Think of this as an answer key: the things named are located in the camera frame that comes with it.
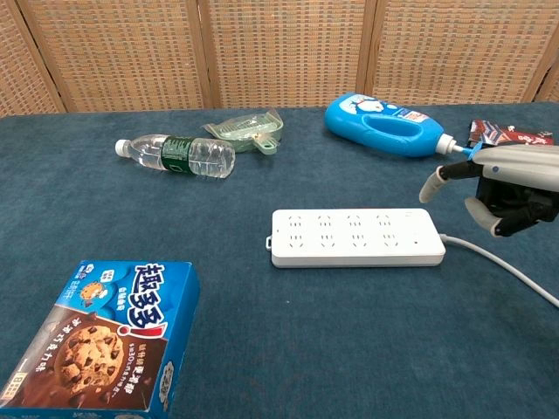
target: table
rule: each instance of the table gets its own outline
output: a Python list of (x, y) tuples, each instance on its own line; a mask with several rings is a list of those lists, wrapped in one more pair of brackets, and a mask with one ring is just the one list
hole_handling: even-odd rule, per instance
[[(559, 104), (415, 108), (459, 144), (475, 118), (559, 136)], [(280, 109), (279, 152), (239, 155), (224, 181), (140, 167), (114, 143), (204, 136), (246, 111), (0, 120), (0, 381), (81, 259), (189, 260), (202, 292), (171, 417), (556, 418), (559, 312), (488, 260), (449, 247), (437, 267), (272, 266), (274, 210), (419, 207), (433, 169), (463, 158), (383, 155), (330, 134), (323, 112)], [(491, 238), (463, 205), (475, 185), (424, 206), (438, 230), (559, 295), (559, 223)]]

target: green plastic packaging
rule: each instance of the green plastic packaging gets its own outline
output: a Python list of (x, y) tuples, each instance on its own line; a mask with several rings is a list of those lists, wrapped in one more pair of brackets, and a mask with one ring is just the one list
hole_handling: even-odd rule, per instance
[(214, 137), (230, 142), (236, 153), (257, 149), (265, 155), (273, 155), (278, 151), (283, 120), (275, 109), (271, 109), (266, 113), (225, 120), (217, 125), (206, 124), (204, 129)]

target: power cord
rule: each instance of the power cord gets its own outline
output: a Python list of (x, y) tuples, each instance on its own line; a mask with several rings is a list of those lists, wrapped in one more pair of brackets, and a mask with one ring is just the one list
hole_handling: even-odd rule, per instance
[(466, 240), (462, 240), (461, 238), (447, 236), (446, 234), (439, 234), (439, 236), (440, 236), (440, 239), (443, 241), (443, 243), (451, 243), (451, 244), (457, 244), (457, 245), (460, 245), (460, 246), (464, 246), (467, 249), (478, 252), (480, 255), (485, 256), (489, 260), (491, 260), (491, 261), (495, 262), (496, 264), (498, 264), (499, 266), (505, 268), (507, 271), (509, 271), (510, 273), (515, 275), (524, 284), (526, 284), (527, 286), (532, 288), (534, 291), (536, 291), (538, 294), (540, 294), (542, 297), (544, 297), (548, 302), (553, 304), (555, 307), (559, 308), (559, 299), (556, 299), (549, 292), (547, 292), (543, 288), (541, 288), (536, 282), (534, 282), (532, 279), (528, 278), (526, 275), (524, 275), (522, 272), (520, 272), (518, 269), (516, 269), (511, 264), (508, 264), (507, 262), (505, 262), (503, 259), (495, 256), (493, 253), (491, 253), (489, 251), (486, 251), (485, 249), (480, 248), (479, 246), (476, 246), (475, 244), (467, 242)]

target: power outlet socket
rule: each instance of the power outlet socket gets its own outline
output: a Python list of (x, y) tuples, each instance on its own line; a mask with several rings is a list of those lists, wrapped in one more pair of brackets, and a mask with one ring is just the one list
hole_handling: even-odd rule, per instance
[(278, 267), (432, 266), (445, 255), (424, 209), (279, 209), (272, 232)]

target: blue plastic bottle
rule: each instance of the blue plastic bottle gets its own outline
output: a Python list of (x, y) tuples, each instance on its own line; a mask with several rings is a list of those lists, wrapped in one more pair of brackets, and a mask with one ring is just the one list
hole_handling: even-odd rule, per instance
[(334, 134), (394, 155), (466, 151), (427, 115), (362, 94), (346, 93), (332, 102), (325, 122)]

